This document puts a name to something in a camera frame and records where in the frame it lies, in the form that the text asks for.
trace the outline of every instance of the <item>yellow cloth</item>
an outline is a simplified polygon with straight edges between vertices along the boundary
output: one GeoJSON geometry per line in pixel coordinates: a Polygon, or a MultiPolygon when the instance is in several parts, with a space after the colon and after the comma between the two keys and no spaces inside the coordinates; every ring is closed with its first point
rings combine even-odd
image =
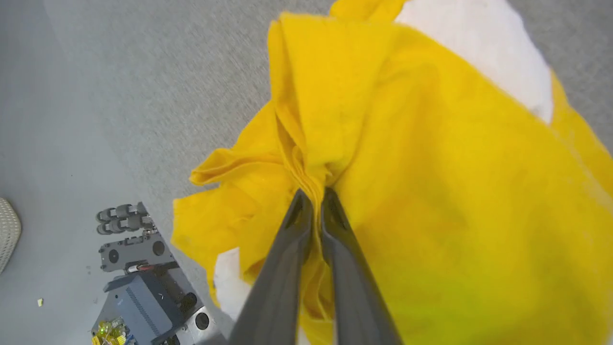
{"type": "MultiPolygon", "coordinates": [[[[192,172],[194,184],[220,185],[175,201],[173,243],[207,270],[215,298],[218,254],[240,247],[253,283],[297,188],[319,204],[331,185],[406,344],[604,344],[611,157],[555,77],[548,126],[391,24],[401,6],[341,0],[335,18],[272,23],[272,100],[192,172]]],[[[319,246],[302,301],[307,337],[330,344],[319,246]]]]}

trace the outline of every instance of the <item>crumpled yellow cloth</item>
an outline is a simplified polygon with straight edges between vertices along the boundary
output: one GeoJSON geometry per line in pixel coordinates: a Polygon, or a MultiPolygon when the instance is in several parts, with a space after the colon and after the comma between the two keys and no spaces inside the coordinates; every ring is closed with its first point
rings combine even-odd
{"type": "MultiPolygon", "coordinates": [[[[554,76],[547,125],[391,24],[400,6],[343,0],[335,18],[272,23],[272,99],[192,172],[220,185],[175,201],[172,242],[213,296],[215,260],[235,247],[253,283],[294,192],[319,204],[333,186],[406,344],[604,344],[611,157],[554,76]]],[[[312,344],[332,342],[330,278],[315,246],[300,315],[312,344]]]]}

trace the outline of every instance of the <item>gray surface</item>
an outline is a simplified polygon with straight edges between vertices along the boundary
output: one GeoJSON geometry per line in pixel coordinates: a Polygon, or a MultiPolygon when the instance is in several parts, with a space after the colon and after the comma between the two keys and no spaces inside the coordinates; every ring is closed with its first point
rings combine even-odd
{"type": "MultiPolygon", "coordinates": [[[[82,277],[91,251],[77,244],[97,240],[93,212],[142,200],[168,238],[172,200],[200,190],[190,186],[190,170],[232,145],[268,100],[269,21],[284,9],[323,14],[332,1],[45,0],[44,8],[40,0],[0,1],[0,193],[25,221],[0,276],[0,333],[7,343],[35,343],[21,332],[19,316],[28,316],[82,344],[79,332],[96,316],[90,291],[105,280],[82,277]],[[59,216],[76,210],[82,214],[70,221],[59,216]],[[44,294],[50,301],[37,309],[44,294]]],[[[612,148],[613,4],[511,2],[571,103],[612,148]]],[[[204,271],[175,256],[208,295],[204,271]]],[[[227,319],[211,313],[227,333],[227,319]]]]}

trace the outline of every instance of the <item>woven basket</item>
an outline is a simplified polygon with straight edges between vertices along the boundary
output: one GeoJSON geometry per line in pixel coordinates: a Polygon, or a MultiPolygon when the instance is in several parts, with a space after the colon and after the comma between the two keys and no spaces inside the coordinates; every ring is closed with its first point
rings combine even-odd
{"type": "Polygon", "coordinates": [[[10,204],[0,198],[0,273],[9,262],[21,234],[21,223],[10,204]]]}

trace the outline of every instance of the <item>yellow garment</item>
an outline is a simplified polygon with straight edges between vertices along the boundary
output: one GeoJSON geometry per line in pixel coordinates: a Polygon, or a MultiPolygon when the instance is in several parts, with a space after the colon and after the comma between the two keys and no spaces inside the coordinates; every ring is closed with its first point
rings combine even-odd
{"type": "MultiPolygon", "coordinates": [[[[389,23],[401,6],[341,0],[336,18],[272,23],[272,100],[192,172],[220,185],[175,201],[173,243],[215,298],[218,254],[240,247],[253,283],[294,192],[317,205],[331,185],[406,344],[604,344],[611,157],[554,77],[548,126],[389,23]]],[[[315,246],[300,315],[313,345],[332,342],[330,278],[315,246]]]]}

